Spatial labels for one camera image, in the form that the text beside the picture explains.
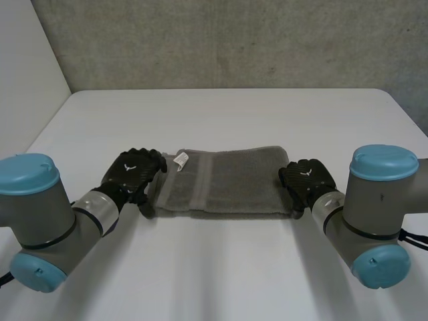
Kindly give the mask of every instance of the white logo on hand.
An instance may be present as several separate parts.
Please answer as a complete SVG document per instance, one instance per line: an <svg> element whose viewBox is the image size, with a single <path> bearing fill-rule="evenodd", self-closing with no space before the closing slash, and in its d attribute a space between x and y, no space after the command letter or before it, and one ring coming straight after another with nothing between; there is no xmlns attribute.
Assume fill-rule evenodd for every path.
<svg viewBox="0 0 428 321"><path fill-rule="evenodd" d="M312 173L312 169L310 169L307 173L300 172L301 175L310 176L310 173Z"/></svg>
<svg viewBox="0 0 428 321"><path fill-rule="evenodd" d="M126 164L125 164L125 169L126 169L126 171L129 171L130 169L136 169L136 166L134 166L134 167L127 167Z"/></svg>

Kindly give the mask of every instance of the black cable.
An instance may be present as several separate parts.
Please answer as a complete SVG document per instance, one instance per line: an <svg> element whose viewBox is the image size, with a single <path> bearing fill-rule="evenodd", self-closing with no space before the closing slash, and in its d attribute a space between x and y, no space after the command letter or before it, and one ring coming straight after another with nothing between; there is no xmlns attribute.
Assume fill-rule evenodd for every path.
<svg viewBox="0 0 428 321"><path fill-rule="evenodd" d="M15 279L11 272L7 272L4 276L0 278L0 288L5 284L8 284L10 281Z"/></svg>
<svg viewBox="0 0 428 321"><path fill-rule="evenodd" d="M414 246L418 247L419 249L424 249L425 251L428 251L428 246L417 243L416 241L413 241L412 239L404 238L401 241L404 241L404 242L407 242L411 245L414 245Z"/></svg>
<svg viewBox="0 0 428 321"><path fill-rule="evenodd" d="M411 245L414 245L418 247L419 249L424 249L425 251L428 251L428 246L420 244L418 242L428 244L428 237L424 235L417 235L413 233L409 233L405 229L400 230L399 240L407 242Z"/></svg>

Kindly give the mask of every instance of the white wall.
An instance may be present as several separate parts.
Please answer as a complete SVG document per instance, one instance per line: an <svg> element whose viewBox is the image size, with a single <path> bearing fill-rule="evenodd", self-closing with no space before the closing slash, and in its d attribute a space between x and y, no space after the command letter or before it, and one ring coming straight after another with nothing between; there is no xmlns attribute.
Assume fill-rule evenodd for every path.
<svg viewBox="0 0 428 321"><path fill-rule="evenodd" d="M30 0L0 0L0 159L25 152L70 96Z"/></svg>

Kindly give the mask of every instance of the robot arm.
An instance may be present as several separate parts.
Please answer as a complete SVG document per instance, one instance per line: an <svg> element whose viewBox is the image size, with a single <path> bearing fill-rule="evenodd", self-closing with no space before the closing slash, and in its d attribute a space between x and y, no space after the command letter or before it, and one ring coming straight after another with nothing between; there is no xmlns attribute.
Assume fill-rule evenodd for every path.
<svg viewBox="0 0 428 321"><path fill-rule="evenodd" d="M405 214L428 212L428 160L397 146L363 146L350 164L346 196L318 160L290 163L279 176L297 210L294 216L310 207L363 285L388 288L406 277L411 262L397 240Z"/></svg>
<svg viewBox="0 0 428 321"><path fill-rule="evenodd" d="M157 151L124 152L102 184L70 206L48 156L22 154L0 161L0 226L12 228L22 247L12 259L11 275L33 290L54 291L113 231L125 203L136 203L150 216L144 189L159 170L167 168Z"/></svg>

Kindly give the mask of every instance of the gray concrete wall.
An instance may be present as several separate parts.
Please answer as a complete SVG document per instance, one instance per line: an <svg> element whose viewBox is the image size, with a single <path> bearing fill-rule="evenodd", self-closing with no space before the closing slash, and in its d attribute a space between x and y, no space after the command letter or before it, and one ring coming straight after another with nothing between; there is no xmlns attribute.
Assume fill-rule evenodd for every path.
<svg viewBox="0 0 428 321"><path fill-rule="evenodd" d="M33 0L72 91L378 88L428 132L427 0Z"/></svg>

